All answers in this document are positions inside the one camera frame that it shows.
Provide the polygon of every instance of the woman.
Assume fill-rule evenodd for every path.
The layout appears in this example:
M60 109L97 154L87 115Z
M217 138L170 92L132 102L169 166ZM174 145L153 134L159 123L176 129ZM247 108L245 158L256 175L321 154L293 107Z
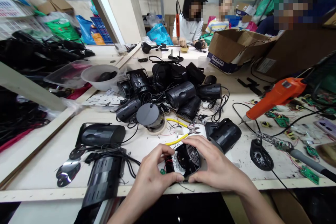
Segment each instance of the woman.
M203 4L207 0L184 0L183 10L180 13L180 38L177 39L176 20L173 30L173 44L186 47L187 44L195 44L202 34ZM203 48L207 47L206 42L202 39Z

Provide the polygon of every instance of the clear plastic container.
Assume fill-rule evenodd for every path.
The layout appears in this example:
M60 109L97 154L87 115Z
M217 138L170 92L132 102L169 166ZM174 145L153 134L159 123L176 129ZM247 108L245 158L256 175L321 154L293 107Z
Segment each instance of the clear plastic container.
M90 61L77 60L49 74L43 80L64 88L78 89L87 83L81 78L82 72L92 65Z
M86 82L89 82L92 86L100 91L107 91L111 87L111 85L114 84L115 77L104 82L96 82L96 80L98 80L102 73L113 71L119 73L119 68L112 65L92 66L82 72L82 79Z

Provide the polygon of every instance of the green plastic bag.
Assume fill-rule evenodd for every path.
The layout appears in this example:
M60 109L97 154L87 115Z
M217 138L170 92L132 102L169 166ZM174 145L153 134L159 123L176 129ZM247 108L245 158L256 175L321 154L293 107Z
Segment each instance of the green plastic bag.
M201 39L204 39L209 46L213 35L213 33L206 33L201 36Z
M65 40L78 40L80 39L78 33L70 24L68 19L55 19L47 22L46 25L50 28L51 32Z

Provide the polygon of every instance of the orange hot glue gun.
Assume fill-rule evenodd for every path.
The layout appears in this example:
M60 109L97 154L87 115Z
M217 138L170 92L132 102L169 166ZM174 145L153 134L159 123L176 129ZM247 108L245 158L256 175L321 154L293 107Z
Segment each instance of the orange hot glue gun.
M243 121L257 119L276 105L286 105L295 97L298 97L306 88L303 78L286 78L274 85L265 97L253 106L243 117Z

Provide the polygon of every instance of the white bowl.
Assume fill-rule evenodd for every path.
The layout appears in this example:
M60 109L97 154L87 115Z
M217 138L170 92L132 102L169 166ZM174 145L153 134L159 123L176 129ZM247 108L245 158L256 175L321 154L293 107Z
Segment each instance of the white bowl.
M98 80L102 73L113 71L119 73L119 68L112 65L95 65L85 69L81 74L81 78L84 81L89 82L96 89L100 91L107 91L111 87L111 84L114 82L115 77L104 82L96 82L96 80Z

